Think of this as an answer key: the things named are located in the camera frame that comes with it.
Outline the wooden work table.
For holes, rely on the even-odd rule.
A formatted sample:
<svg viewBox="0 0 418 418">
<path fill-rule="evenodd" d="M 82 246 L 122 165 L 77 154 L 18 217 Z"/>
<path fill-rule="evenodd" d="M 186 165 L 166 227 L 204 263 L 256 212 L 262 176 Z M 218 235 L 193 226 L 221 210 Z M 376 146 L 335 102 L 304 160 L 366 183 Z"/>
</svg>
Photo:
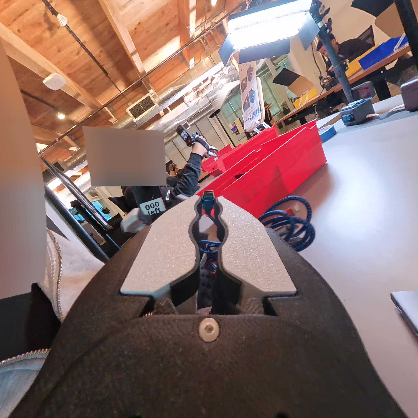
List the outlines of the wooden work table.
<svg viewBox="0 0 418 418">
<path fill-rule="evenodd" d="M 358 80 L 362 80 L 408 52 L 410 52 L 410 46 L 407 38 L 403 35 L 389 39 L 383 44 L 371 48 L 367 53 L 351 63 L 347 74 L 349 84 L 352 85 Z M 302 120 L 301 124 L 305 124 L 306 116 L 314 112 L 316 102 L 340 90 L 342 90 L 342 86 L 337 83 L 329 90 L 324 89 L 315 96 L 308 93 L 306 99 L 301 98 L 299 107 L 278 121 L 278 127 L 288 126 L 297 120 Z"/>
</svg>

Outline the black reflector flag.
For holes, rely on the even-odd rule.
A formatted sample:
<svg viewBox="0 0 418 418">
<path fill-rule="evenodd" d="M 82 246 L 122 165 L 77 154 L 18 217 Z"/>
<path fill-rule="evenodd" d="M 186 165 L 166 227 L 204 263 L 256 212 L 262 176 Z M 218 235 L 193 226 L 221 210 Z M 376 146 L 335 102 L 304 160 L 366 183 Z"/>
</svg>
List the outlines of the black reflector flag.
<svg viewBox="0 0 418 418">
<path fill-rule="evenodd" d="M 273 83 L 288 87 L 297 97 L 314 88 L 314 84 L 305 76 L 299 75 L 287 68 L 283 68 L 273 79 Z"/>
</svg>

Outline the studio light panel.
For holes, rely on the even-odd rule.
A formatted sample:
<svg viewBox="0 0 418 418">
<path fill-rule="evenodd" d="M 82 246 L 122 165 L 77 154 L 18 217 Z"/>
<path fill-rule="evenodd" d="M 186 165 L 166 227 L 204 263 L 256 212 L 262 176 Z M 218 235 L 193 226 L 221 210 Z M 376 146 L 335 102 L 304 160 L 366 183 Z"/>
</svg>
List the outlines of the studio light panel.
<svg viewBox="0 0 418 418">
<path fill-rule="evenodd" d="M 288 54 L 290 39 L 295 36 L 308 50 L 330 11 L 321 13 L 322 7 L 320 1 L 283 0 L 231 15 L 228 35 L 219 50 L 223 64 L 237 52 L 239 64 Z"/>
</svg>

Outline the stack of blue bins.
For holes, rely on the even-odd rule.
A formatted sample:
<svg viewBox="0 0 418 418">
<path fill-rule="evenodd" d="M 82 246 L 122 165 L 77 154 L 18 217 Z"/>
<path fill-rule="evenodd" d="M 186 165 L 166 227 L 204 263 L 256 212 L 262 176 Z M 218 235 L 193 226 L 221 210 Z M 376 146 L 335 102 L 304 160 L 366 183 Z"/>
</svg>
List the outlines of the stack of blue bins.
<svg viewBox="0 0 418 418">
<path fill-rule="evenodd" d="M 375 46 L 358 58 L 358 63 L 363 71 L 375 65 L 385 66 L 387 63 L 396 60 L 405 53 L 408 46 L 408 39 L 405 34 L 391 38 L 388 41 Z"/>
</svg>

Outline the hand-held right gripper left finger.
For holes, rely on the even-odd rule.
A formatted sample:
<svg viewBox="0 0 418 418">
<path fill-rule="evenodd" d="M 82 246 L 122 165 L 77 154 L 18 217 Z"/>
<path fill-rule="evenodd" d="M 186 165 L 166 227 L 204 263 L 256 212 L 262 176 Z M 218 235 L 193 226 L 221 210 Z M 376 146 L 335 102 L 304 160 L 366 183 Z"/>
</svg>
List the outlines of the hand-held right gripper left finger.
<svg viewBox="0 0 418 418">
<path fill-rule="evenodd" d="M 198 221 L 198 195 L 161 215 L 150 227 L 120 292 L 174 300 L 171 289 L 198 267 L 199 250 L 192 236 Z"/>
</svg>

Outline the hanging printed poster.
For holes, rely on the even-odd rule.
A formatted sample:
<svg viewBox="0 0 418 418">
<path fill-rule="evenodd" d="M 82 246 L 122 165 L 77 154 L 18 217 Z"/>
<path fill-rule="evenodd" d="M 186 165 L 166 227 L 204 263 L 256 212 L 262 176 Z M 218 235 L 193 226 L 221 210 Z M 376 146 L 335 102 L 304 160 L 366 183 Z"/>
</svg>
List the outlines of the hanging printed poster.
<svg viewBox="0 0 418 418">
<path fill-rule="evenodd" d="M 244 130 L 252 132 L 265 119 L 265 106 L 260 78 L 257 77 L 257 61 L 238 65 L 239 86 L 242 101 Z"/>
</svg>

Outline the black floor lamp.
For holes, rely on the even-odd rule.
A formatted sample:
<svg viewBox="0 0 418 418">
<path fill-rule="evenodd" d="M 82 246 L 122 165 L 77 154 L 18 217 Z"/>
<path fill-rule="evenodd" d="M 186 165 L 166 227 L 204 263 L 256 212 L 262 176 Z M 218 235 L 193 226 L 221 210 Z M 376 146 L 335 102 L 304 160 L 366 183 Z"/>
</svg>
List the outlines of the black floor lamp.
<svg viewBox="0 0 418 418">
<path fill-rule="evenodd" d="M 227 130 L 223 126 L 222 121 L 220 120 L 219 113 L 220 113 L 220 109 L 217 109 L 210 115 L 209 118 L 211 120 L 211 123 L 214 129 L 218 133 L 218 136 L 221 138 L 221 141 L 223 142 L 223 144 L 230 145 L 231 144 L 230 137 L 228 135 Z"/>
</svg>

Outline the white ceiling air vent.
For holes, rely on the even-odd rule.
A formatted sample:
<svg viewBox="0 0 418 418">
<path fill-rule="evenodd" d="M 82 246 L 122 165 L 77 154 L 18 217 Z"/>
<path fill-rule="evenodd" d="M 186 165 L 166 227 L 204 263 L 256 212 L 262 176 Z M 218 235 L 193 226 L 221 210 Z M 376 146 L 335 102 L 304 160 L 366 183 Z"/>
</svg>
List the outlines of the white ceiling air vent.
<svg viewBox="0 0 418 418">
<path fill-rule="evenodd" d="M 136 122 L 157 106 L 158 103 L 154 99 L 153 95 L 147 94 L 129 106 L 126 109 L 126 115 Z"/>
</svg>

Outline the grey equipment case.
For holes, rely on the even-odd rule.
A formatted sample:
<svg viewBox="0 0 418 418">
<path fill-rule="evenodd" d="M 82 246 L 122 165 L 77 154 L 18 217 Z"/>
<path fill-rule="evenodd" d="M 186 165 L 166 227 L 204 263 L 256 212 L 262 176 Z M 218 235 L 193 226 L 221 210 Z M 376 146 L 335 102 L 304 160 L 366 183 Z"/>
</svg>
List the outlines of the grey equipment case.
<svg viewBox="0 0 418 418">
<path fill-rule="evenodd" d="M 418 110 L 418 77 L 414 77 L 400 86 L 404 107 L 409 112 Z"/>
</svg>

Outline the black light stand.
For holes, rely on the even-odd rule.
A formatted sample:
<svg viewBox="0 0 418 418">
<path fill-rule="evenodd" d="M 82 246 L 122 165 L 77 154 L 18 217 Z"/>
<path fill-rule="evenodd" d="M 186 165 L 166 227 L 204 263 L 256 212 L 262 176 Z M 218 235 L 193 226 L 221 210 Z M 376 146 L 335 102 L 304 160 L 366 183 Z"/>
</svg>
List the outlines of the black light stand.
<svg viewBox="0 0 418 418">
<path fill-rule="evenodd" d="M 319 32 L 319 40 L 322 40 L 323 45 L 326 48 L 328 57 L 332 63 L 334 74 L 339 82 L 339 84 L 342 87 L 342 90 L 344 92 L 344 95 L 346 97 L 346 104 L 353 102 L 352 94 L 351 94 L 351 86 L 348 81 L 348 77 L 346 76 L 346 66 L 339 62 L 338 56 L 336 52 L 334 51 L 331 40 L 330 40 L 330 34 L 332 33 L 332 19 L 329 18 L 325 24 L 322 25 L 320 32 Z"/>
</svg>

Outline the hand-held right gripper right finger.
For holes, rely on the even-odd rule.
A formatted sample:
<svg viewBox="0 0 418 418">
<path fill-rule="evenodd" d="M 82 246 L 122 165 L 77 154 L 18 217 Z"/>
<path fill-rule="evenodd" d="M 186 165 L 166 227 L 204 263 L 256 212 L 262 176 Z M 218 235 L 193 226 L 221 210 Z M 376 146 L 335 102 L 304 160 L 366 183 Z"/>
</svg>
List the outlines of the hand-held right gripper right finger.
<svg viewBox="0 0 418 418">
<path fill-rule="evenodd" d="M 226 231 L 218 260 L 227 298 L 295 295 L 296 287 L 262 223 L 224 197 L 217 202 Z"/>
</svg>

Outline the black undershirt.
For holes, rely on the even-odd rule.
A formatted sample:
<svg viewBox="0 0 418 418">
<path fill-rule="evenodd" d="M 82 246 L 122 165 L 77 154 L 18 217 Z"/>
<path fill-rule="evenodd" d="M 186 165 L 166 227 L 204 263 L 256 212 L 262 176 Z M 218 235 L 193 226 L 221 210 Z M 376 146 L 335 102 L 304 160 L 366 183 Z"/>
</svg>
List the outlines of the black undershirt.
<svg viewBox="0 0 418 418">
<path fill-rule="evenodd" d="M 0 360 L 48 349 L 61 326 L 51 301 L 33 283 L 29 293 L 0 301 Z"/>
</svg>

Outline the red plastic bin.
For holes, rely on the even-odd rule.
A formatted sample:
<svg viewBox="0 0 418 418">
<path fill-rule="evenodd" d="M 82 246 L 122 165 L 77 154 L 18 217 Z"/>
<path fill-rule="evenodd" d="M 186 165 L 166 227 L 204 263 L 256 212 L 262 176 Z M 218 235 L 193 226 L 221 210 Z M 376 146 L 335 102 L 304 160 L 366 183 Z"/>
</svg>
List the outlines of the red plastic bin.
<svg viewBox="0 0 418 418">
<path fill-rule="evenodd" d="M 201 165 L 201 170 L 204 173 L 208 173 L 214 177 L 221 175 L 226 170 L 231 168 L 234 164 L 242 160 L 245 156 L 258 150 L 261 144 L 275 139 L 280 135 L 280 131 L 276 126 L 264 129 L 260 133 L 247 140 L 245 143 L 240 144 L 234 148 L 230 145 L 225 146 L 218 152 L 215 157 L 210 157 L 204 161 Z"/>
<path fill-rule="evenodd" d="M 316 120 L 312 120 L 261 144 L 197 194 L 213 191 L 259 217 L 326 162 Z"/>
</svg>

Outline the black stand pole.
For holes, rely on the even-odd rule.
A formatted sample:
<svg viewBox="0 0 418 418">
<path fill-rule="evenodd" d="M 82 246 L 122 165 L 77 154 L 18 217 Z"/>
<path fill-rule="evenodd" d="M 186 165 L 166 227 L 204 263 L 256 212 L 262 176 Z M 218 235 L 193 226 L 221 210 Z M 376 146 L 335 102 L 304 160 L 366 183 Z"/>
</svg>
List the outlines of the black stand pole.
<svg viewBox="0 0 418 418">
<path fill-rule="evenodd" d="M 402 69 L 397 86 L 411 80 L 418 75 L 418 21 L 417 21 L 417 1 L 395 0 L 401 24 L 408 39 L 411 57 L 408 68 Z"/>
</svg>

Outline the white ceiling access point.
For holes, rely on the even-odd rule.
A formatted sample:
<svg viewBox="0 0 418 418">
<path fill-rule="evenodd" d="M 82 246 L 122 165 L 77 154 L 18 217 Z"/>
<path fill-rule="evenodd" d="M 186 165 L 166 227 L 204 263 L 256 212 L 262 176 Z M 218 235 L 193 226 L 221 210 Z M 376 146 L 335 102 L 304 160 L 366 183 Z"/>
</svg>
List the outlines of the white ceiling access point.
<svg viewBox="0 0 418 418">
<path fill-rule="evenodd" d="M 66 86 L 67 82 L 63 76 L 56 72 L 53 72 L 43 79 L 43 84 L 47 88 L 53 91 L 57 91 Z"/>
</svg>

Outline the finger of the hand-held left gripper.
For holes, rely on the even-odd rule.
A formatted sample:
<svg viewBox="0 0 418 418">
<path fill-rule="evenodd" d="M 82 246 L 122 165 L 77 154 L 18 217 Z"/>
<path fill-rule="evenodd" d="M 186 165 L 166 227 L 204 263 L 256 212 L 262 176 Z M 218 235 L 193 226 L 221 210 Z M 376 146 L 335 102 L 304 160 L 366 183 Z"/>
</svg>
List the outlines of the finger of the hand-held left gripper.
<svg viewBox="0 0 418 418">
<path fill-rule="evenodd" d="M 141 209 L 131 210 L 121 221 L 120 226 L 125 233 L 138 233 L 144 228 L 144 216 Z"/>
</svg>

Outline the silver laptop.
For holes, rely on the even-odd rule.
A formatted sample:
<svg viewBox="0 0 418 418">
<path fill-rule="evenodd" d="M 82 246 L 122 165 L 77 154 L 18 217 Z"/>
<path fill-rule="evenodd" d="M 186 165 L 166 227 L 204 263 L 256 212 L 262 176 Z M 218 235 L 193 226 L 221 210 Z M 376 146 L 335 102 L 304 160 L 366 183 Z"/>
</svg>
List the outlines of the silver laptop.
<svg viewBox="0 0 418 418">
<path fill-rule="evenodd" d="M 418 337 L 418 293 L 417 291 L 395 291 L 390 294 L 401 318 L 412 334 Z"/>
</svg>

